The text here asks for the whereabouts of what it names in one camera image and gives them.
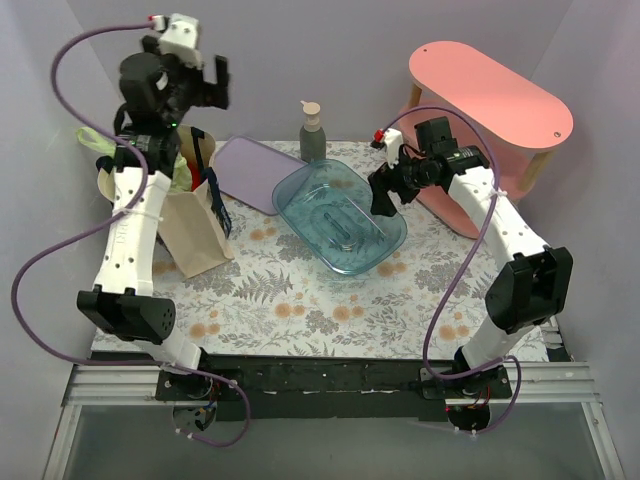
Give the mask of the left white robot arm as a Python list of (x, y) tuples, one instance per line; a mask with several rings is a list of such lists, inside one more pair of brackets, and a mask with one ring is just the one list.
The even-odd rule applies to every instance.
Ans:
[(181, 146), (178, 125), (193, 106), (228, 107), (227, 61), (216, 57), (212, 84), (204, 79), (196, 39), (146, 36), (142, 45), (119, 68), (124, 104), (114, 119), (114, 222), (94, 286), (78, 293), (77, 307), (103, 332), (180, 373), (180, 390), (200, 400), (211, 392), (213, 377), (199, 366), (201, 349), (176, 327), (173, 301), (154, 296), (152, 263)]

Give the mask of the light green plastic grocery bag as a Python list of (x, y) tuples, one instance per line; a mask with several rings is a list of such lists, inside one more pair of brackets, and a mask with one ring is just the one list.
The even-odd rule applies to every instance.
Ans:
[[(101, 134), (89, 127), (81, 127), (76, 131), (77, 141), (100, 154), (96, 162), (98, 173), (97, 185), (101, 194), (112, 200), (114, 198), (115, 183), (113, 179), (112, 160), (116, 146), (111, 140), (107, 140)], [(173, 176), (169, 192), (171, 194), (188, 192), (192, 187), (192, 174), (187, 159), (179, 153), (174, 162)]]

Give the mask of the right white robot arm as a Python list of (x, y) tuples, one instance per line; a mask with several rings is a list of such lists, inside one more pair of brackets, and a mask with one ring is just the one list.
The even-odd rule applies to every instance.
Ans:
[(371, 142), (387, 160), (368, 177), (371, 212), (391, 217), (426, 187), (452, 199), (478, 230), (478, 244), (492, 253), (498, 276), (485, 295), (486, 317), (454, 357), (448, 379), (464, 397), (475, 397), (489, 384), (487, 371), (501, 365), (509, 351), (534, 327), (560, 313), (566, 303), (573, 257), (554, 248), (524, 221), (499, 186), (497, 166), (476, 145), (461, 146), (449, 121), (438, 117), (415, 127), (418, 145), (405, 143), (395, 129), (377, 131)]

